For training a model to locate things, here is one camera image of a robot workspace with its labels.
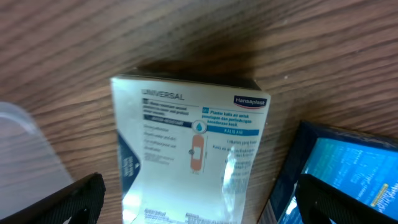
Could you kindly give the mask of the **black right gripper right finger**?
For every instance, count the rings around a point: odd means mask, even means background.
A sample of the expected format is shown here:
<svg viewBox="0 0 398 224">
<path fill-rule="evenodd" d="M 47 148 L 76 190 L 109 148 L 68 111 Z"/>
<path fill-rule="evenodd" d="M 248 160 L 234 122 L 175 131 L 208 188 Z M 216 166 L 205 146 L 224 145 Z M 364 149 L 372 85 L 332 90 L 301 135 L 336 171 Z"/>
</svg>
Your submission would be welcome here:
<svg viewBox="0 0 398 224">
<path fill-rule="evenodd" d="M 309 174 L 297 182 L 295 197 L 304 224 L 395 224 L 395 220 Z"/>
</svg>

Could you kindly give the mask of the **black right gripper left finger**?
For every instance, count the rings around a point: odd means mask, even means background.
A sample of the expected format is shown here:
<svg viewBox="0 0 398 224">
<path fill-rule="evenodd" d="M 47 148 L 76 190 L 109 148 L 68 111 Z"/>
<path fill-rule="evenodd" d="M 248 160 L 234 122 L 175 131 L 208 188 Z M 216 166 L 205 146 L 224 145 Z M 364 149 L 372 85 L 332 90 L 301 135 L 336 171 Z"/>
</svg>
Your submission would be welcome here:
<svg viewBox="0 0 398 224">
<path fill-rule="evenodd" d="M 103 176 L 95 172 L 3 218 L 1 224 L 96 224 L 105 191 Z"/>
</svg>

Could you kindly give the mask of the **white Hansaplast plaster box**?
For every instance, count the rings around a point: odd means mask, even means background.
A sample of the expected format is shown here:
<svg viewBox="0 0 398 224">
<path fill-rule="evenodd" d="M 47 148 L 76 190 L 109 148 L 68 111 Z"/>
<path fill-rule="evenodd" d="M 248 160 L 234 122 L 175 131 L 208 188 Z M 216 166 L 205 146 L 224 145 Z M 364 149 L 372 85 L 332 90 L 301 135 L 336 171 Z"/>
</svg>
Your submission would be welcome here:
<svg viewBox="0 0 398 224">
<path fill-rule="evenodd" d="M 241 223 L 271 96 L 254 80 L 111 79 L 124 223 Z"/>
</svg>

